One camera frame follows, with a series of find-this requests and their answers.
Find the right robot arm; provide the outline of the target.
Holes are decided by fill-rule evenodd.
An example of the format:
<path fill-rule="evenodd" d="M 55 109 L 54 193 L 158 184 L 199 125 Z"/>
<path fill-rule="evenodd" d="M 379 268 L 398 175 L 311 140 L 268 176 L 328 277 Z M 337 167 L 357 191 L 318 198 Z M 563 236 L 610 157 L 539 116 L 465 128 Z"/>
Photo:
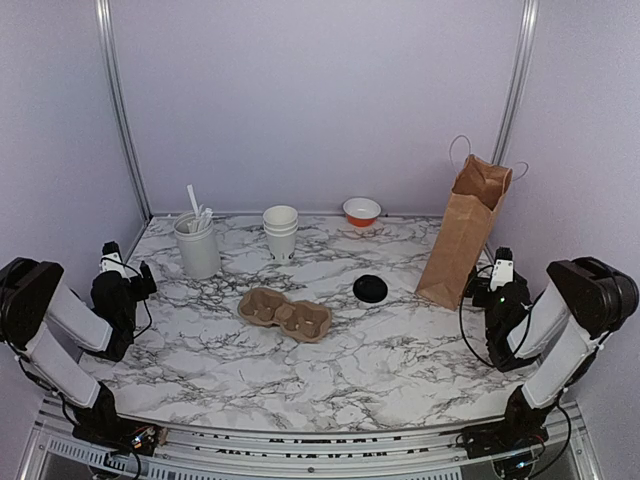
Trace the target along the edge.
<path fill-rule="evenodd" d="M 488 272 L 486 277 L 472 272 L 464 294 L 485 314 L 485 364 L 501 372 L 537 369 L 510 394 L 500 421 L 462 431 L 471 458 L 545 438 L 547 416 L 564 392 L 639 307 L 636 281 L 594 257 L 551 262 L 547 286 L 537 298 L 511 259 L 496 259 Z"/>

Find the white paper cup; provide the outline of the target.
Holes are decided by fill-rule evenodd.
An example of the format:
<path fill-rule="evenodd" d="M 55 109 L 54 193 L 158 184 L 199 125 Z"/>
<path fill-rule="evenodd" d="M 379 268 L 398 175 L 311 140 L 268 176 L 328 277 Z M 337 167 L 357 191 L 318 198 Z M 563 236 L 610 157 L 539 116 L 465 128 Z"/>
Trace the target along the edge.
<path fill-rule="evenodd" d="M 264 211 L 263 224 L 270 229 L 286 229 L 298 221 L 298 211 L 288 205 L 275 205 Z"/>

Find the black plastic cup lid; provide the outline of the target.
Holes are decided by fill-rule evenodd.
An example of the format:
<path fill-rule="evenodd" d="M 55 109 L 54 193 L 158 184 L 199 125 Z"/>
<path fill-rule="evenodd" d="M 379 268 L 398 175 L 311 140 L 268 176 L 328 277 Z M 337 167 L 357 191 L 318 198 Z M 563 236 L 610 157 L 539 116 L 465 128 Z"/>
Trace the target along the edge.
<path fill-rule="evenodd" d="M 365 303 L 380 303 L 388 295 L 388 286 L 383 279 L 375 275 L 362 275 L 354 281 L 353 294 Z"/>

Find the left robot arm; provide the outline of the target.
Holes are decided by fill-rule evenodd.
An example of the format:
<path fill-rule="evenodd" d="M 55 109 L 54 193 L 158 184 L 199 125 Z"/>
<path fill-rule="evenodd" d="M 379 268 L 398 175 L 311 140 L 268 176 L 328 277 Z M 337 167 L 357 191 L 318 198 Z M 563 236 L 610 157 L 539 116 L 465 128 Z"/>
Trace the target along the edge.
<path fill-rule="evenodd" d="M 75 357 L 123 360 L 137 336 L 138 305 L 155 290 L 149 271 L 128 277 L 108 268 L 85 303 L 58 263 L 17 257 L 2 267 L 1 341 L 31 381 L 60 398 L 74 437 L 144 456 L 161 443 L 164 429 L 122 416 L 111 389 Z"/>

